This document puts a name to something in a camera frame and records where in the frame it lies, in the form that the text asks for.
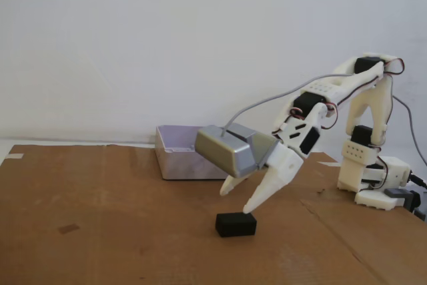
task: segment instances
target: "red wire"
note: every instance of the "red wire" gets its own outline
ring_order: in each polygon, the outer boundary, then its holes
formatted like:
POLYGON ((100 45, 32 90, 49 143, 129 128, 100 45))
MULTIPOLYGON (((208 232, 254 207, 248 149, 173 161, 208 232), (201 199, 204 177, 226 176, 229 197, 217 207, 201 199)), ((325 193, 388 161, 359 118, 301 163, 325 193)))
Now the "red wire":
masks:
POLYGON ((395 58, 395 59, 392 59, 392 60, 390 60, 389 62, 387 62, 385 65, 384 65, 384 73, 388 73, 388 74, 390 74, 390 75, 400 75, 401 73, 403 73, 405 71, 405 63, 403 62, 403 59, 402 58, 395 58), (402 64, 402 71, 401 72, 399 72, 399 73, 393 73, 393 72, 391 72, 391 71, 386 71, 386 67, 387 66, 389 66, 393 61, 396 61, 396 60, 398 60, 398 61, 400 61, 400 63, 402 64))
POLYGON ((335 112, 336 112, 336 118, 335 118, 334 123, 330 127, 324 127, 324 126, 322 126, 322 129, 331 129, 332 127, 335 126, 336 122, 338 121, 338 108, 337 108, 336 104, 334 104, 334 103, 325 103, 325 105, 331 105, 331 106, 333 106, 334 109, 335 109, 335 112))
POLYGON ((380 156, 377 156, 377 158, 384 164, 384 166, 386 168, 386 177, 382 181, 382 184, 381 184, 380 187, 373 187, 375 190, 380 189, 382 186, 384 186, 384 184, 386 183, 387 177, 388 177, 388 166, 387 166, 387 163, 384 160, 382 160, 382 158, 380 156))

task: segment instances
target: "cardboard surface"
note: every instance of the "cardboard surface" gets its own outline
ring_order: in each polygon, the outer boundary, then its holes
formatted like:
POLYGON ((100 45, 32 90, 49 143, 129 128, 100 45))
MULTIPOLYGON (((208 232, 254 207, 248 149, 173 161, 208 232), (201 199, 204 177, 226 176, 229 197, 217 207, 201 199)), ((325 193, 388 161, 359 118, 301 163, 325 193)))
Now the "cardboard surface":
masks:
POLYGON ((312 154, 254 211, 255 236, 220 238, 262 173, 165 181, 154 150, 15 146, 0 167, 0 284, 427 284, 427 226, 353 203, 312 154))

